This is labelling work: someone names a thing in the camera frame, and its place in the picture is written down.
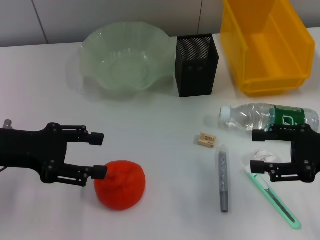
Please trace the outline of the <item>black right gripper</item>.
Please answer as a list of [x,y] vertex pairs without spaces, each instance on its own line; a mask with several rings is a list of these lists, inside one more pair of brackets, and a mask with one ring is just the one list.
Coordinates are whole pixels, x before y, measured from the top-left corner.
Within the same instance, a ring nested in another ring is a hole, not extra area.
[[253,130],[253,142],[291,142],[290,163],[250,162],[253,174],[268,173],[270,181],[312,183],[320,172],[320,134],[310,125],[271,124],[267,130]]

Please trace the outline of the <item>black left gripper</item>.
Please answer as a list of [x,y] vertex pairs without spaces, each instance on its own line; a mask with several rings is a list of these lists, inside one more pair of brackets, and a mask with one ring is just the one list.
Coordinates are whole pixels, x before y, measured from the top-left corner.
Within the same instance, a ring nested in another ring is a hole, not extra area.
[[46,184],[56,182],[85,187],[88,178],[104,180],[108,167],[64,164],[67,142],[101,146],[103,141],[103,133],[89,133],[85,125],[49,123],[39,131],[2,128],[0,165],[34,170]]

